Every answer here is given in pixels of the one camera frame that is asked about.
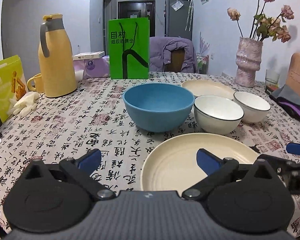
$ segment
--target yellow thermos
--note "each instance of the yellow thermos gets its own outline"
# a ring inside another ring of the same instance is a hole
[[[39,65],[44,92],[57,98],[77,89],[72,48],[62,14],[45,15],[40,27]]]

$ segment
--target purple jacket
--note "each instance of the purple jacket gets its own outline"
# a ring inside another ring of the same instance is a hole
[[[171,52],[175,49],[185,50],[185,61],[181,72],[199,73],[197,56],[191,40],[177,37],[150,37],[149,71],[164,71],[164,65],[171,62]]]

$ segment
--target table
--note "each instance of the table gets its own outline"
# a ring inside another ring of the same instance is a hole
[[[140,173],[148,154],[161,142],[173,136],[201,132],[191,112],[177,129],[155,134],[138,129],[130,119],[122,100],[127,88],[146,82],[169,82],[181,85],[190,79],[221,82],[234,90],[255,93],[272,108],[263,123],[240,125],[229,135],[261,153],[300,162],[300,156],[288,156],[285,146],[300,143],[300,122],[292,119],[269,99],[263,83],[254,88],[241,87],[232,77],[193,73],[152,72],[149,80],[88,79],[79,82],[76,92],[57,99],[41,95],[38,108],[28,116],[7,120],[0,132],[0,224],[9,231],[2,205],[10,188],[34,158],[58,163],[66,157],[79,158],[90,149],[102,152],[101,167],[91,177],[118,193],[140,190]],[[293,197],[296,212],[288,231],[300,235],[300,196]]]

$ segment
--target gray ribbed surface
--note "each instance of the gray ribbed surface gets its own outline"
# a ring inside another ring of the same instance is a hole
[[[211,220],[199,203],[182,200],[176,192],[122,191],[114,200],[98,202],[90,215],[71,229],[48,235],[27,234],[14,230],[5,238],[5,240],[12,239],[292,240],[293,238],[286,232],[268,236],[234,233]]]

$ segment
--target refrigerator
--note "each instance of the refrigerator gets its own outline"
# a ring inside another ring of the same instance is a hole
[[[166,0],[165,36],[180,37],[180,38],[186,38],[192,40],[192,22],[191,22],[190,31],[189,31],[189,21],[186,30],[186,23],[187,23],[190,2],[182,1],[184,5],[179,10],[175,11],[171,6],[176,2],[177,0]]]

